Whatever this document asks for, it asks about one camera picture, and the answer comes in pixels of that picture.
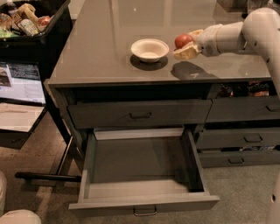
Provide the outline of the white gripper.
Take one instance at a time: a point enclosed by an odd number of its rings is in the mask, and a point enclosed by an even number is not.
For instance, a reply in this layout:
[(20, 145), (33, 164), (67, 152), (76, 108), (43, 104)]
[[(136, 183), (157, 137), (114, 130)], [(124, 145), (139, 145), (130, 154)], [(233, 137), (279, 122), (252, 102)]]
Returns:
[(222, 24), (216, 24), (206, 29), (190, 31), (189, 35), (196, 38), (197, 44), (191, 41), (181, 49), (175, 50), (172, 54), (176, 60), (191, 60), (198, 57), (201, 53), (206, 57), (218, 56), (217, 36)]

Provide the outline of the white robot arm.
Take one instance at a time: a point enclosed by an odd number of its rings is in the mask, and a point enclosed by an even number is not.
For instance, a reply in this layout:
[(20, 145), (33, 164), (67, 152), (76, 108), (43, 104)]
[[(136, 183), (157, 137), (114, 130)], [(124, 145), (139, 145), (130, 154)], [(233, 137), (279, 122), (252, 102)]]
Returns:
[(222, 53), (257, 54), (266, 64), (277, 96), (280, 97), (280, 16), (271, 8), (252, 11), (243, 22), (216, 24), (192, 31), (193, 41), (176, 49), (176, 60), (195, 59)]

